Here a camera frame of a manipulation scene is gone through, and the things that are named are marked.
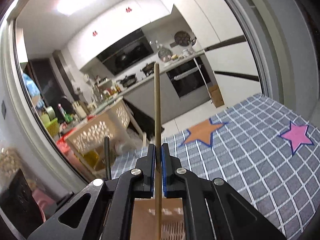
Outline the black built-in oven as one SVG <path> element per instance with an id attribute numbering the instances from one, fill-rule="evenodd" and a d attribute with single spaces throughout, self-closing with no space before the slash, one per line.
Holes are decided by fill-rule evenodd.
<path id="1" fill-rule="evenodd" d="M 167 72 L 178 97 L 181 98 L 211 82 L 207 70 L 198 56 Z"/>

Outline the wooden chopstick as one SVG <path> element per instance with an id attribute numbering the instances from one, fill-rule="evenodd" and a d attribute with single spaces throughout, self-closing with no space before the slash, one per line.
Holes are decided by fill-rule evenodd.
<path id="1" fill-rule="evenodd" d="M 155 147 L 156 147 L 156 169 L 155 169 L 155 239 L 161 240 L 162 222 L 162 166 L 161 166 L 161 89 L 159 64 L 154 65 L 155 86 Z"/>

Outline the small cardboard box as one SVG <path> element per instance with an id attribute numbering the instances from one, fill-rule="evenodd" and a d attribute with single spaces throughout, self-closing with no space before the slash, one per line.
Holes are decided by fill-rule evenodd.
<path id="1" fill-rule="evenodd" d="M 208 90 L 211 100 L 216 108 L 225 104 L 218 85 L 213 85 L 212 87 L 209 87 Z"/>

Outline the red plastic basket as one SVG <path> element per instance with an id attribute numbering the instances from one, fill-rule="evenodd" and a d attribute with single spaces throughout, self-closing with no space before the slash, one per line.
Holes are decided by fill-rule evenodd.
<path id="1" fill-rule="evenodd" d="M 59 148 L 60 152 L 63 154 L 64 157 L 69 161 L 71 165 L 74 167 L 80 167 L 81 161 L 78 159 L 78 157 L 74 154 L 73 150 L 70 146 L 68 146 L 66 142 L 66 137 L 74 131 L 74 128 L 72 128 L 70 131 L 65 133 L 57 142 L 56 146 Z"/>

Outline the blue checkered tablecloth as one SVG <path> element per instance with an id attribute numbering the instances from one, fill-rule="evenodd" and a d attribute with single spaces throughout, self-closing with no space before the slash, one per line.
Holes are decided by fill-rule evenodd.
<path id="1" fill-rule="evenodd" d="M 319 207 L 319 127 L 262 94 L 209 120 L 223 123 L 210 145 L 185 144 L 189 129 L 165 129 L 170 154 L 201 178 L 223 178 L 287 239 L 298 239 Z"/>

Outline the black wok on stove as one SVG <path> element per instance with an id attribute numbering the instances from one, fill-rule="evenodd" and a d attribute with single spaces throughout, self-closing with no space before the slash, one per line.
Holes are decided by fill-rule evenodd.
<path id="1" fill-rule="evenodd" d="M 123 79 L 117 80 L 117 83 L 120 83 L 124 88 L 129 88 L 137 82 L 136 74 L 125 76 Z"/>

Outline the black range hood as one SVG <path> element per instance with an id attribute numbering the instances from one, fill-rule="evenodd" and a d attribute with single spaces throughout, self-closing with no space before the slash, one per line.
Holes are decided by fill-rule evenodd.
<path id="1" fill-rule="evenodd" d="M 153 49 L 139 28 L 103 50 L 97 59 L 116 76 L 152 54 Z"/>

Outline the beige perforated storage rack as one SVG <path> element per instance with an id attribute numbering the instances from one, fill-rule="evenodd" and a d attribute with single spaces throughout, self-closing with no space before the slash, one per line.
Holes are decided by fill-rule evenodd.
<path id="1" fill-rule="evenodd" d="M 65 137 L 65 142 L 73 151 L 79 164 L 72 164 L 87 180 L 105 176 L 106 157 L 103 153 L 104 141 L 109 140 L 111 155 L 119 156 L 146 146 L 146 133 L 123 97 L 119 97 L 101 113 L 85 120 Z"/>

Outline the white refrigerator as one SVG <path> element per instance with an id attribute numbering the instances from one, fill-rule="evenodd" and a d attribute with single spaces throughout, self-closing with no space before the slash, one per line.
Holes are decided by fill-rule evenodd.
<path id="1" fill-rule="evenodd" d="M 257 93 L 268 95 L 258 46 L 230 0 L 161 0 L 176 8 L 192 29 L 210 64 L 226 106 Z"/>

